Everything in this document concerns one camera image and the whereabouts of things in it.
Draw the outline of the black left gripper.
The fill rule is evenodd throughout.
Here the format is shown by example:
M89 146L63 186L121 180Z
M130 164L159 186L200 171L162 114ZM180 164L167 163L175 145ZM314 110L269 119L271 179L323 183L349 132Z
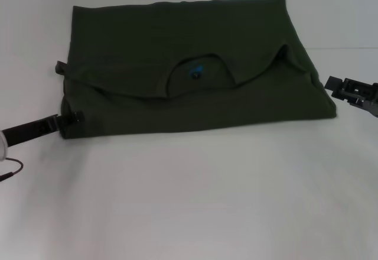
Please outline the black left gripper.
M58 131L58 125L66 125L60 130L62 138L78 138L78 124L84 122L83 112L53 115L37 121L2 130L9 147L43 137Z

